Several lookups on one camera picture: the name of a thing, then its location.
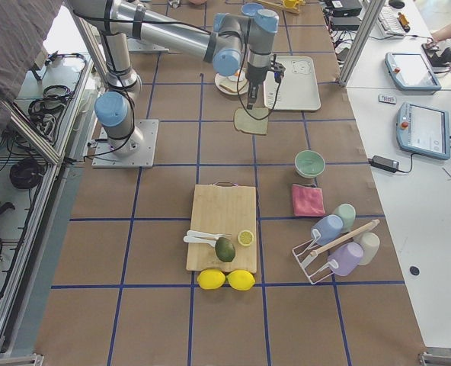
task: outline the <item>person's arm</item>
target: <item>person's arm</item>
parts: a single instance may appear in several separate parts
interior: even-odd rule
[[[432,38],[436,42],[439,42],[441,40],[448,40],[449,38],[451,38],[451,23],[446,25],[444,28],[441,28],[433,32]]]

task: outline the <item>cutting board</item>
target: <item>cutting board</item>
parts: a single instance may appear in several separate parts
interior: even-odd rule
[[[215,249],[203,242],[188,243],[187,270],[202,271],[218,268],[224,272],[245,269],[256,273],[256,188],[246,186],[195,185],[190,229],[204,233],[231,234],[235,247],[232,262],[221,262]],[[244,247],[238,243],[241,230],[254,234],[253,243]]]

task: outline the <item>tablet screen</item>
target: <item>tablet screen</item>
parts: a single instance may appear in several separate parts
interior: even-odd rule
[[[406,86],[437,85],[427,68],[427,64],[422,59],[422,55],[394,53],[393,59],[396,66],[400,68],[398,77],[401,76]]]
[[[446,152],[444,113],[411,106],[410,144],[436,153]]]

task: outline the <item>purple cup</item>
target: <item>purple cup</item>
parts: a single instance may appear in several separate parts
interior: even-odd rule
[[[335,275],[347,276],[361,262],[363,254],[363,248],[357,242],[348,242],[329,255],[327,261]]]
[[[342,219],[337,215],[328,215],[318,221],[311,230],[312,238],[315,238],[314,230],[318,230],[320,238],[317,240],[317,244],[324,246],[328,242],[336,239],[341,234]]]

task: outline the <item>pink cloth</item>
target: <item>pink cloth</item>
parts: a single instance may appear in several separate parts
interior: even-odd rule
[[[295,216],[321,217],[325,215],[321,188],[292,185],[292,199]]]

